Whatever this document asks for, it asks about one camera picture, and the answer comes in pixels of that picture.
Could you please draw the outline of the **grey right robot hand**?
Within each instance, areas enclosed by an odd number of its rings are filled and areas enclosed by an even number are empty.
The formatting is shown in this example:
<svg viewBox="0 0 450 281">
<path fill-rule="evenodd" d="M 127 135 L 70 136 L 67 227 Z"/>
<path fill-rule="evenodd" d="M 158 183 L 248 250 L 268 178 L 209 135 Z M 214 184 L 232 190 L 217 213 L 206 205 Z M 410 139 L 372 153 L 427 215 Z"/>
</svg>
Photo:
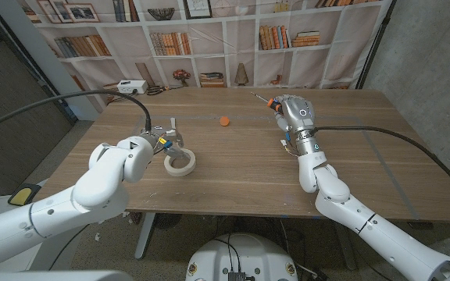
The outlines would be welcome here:
<svg viewBox="0 0 450 281">
<path fill-rule="evenodd" d="M 316 114 L 310 101 L 296 95 L 283 94 L 270 99 L 267 106 L 274 110 L 280 129 L 295 137 L 296 150 L 300 155 L 320 151 L 320 146 L 312 133 Z"/>
</svg>

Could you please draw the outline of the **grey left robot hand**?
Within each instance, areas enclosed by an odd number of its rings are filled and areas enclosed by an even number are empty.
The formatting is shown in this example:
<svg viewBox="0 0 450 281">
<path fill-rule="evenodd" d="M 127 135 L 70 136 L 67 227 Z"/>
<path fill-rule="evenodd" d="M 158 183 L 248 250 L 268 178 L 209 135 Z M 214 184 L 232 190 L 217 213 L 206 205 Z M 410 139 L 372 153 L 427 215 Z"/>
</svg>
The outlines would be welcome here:
<svg viewBox="0 0 450 281">
<path fill-rule="evenodd" d="M 154 154 L 164 152 L 171 158 L 182 159 L 185 157 L 183 151 L 184 140 L 181 133 L 177 130 L 175 117 L 170 117 L 169 126 L 153 126 L 150 135 L 155 138 L 153 148 Z"/>
</svg>

